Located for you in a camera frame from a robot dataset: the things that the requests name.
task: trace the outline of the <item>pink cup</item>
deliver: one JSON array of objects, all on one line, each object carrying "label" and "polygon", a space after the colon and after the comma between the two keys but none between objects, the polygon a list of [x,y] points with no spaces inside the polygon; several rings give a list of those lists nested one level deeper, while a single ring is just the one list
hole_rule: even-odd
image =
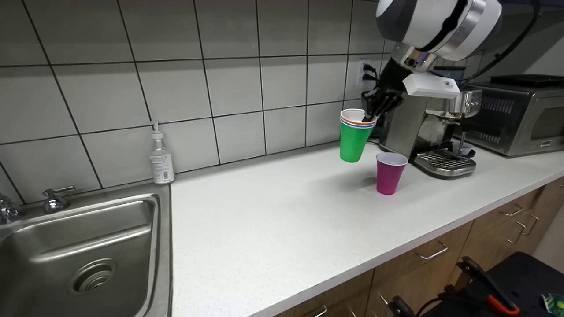
[{"label": "pink cup", "polygon": [[376,190],[384,195],[395,193],[407,162],[407,157],[397,153],[376,155]]}]

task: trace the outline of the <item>electrical outlet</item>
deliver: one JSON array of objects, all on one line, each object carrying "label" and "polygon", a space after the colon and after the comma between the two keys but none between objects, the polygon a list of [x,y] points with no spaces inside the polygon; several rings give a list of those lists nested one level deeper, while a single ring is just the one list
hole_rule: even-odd
[{"label": "electrical outlet", "polygon": [[364,74],[371,74],[371,73],[368,72],[368,71],[365,72],[365,71],[362,70],[362,68],[364,67],[365,64],[370,65],[370,63],[372,63],[372,61],[369,60],[369,59],[359,59],[359,61],[358,61],[358,73],[357,73],[357,75],[356,75],[356,85],[357,85],[357,86],[362,86],[362,85],[364,85],[364,82],[363,82],[363,80],[362,80],[362,75],[364,75]]}]

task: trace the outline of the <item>green plastic cup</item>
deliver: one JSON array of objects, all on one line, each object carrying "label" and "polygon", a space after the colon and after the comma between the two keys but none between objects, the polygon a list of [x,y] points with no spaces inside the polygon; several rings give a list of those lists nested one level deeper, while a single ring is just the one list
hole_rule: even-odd
[{"label": "green plastic cup", "polygon": [[371,126],[357,126],[350,121],[358,122],[359,118],[362,120],[364,117],[364,110],[362,109],[347,109],[341,112],[341,149],[340,156],[345,162],[355,163],[360,160],[366,141],[372,133],[372,129],[376,124],[374,120]]}]

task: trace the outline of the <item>bottle label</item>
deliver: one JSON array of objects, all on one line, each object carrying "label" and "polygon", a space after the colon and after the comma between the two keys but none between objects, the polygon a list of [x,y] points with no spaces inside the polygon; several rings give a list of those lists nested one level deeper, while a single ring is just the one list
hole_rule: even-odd
[{"label": "bottle label", "polygon": [[153,180],[157,184],[170,183],[174,180],[173,159],[171,154],[151,156]]}]

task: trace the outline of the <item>stainless steel sink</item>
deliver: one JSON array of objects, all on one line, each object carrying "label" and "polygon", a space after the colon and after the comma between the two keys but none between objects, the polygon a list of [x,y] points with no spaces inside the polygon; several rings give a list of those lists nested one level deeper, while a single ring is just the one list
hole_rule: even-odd
[{"label": "stainless steel sink", "polygon": [[168,186],[70,201],[0,226],[0,316],[169,316]]}]

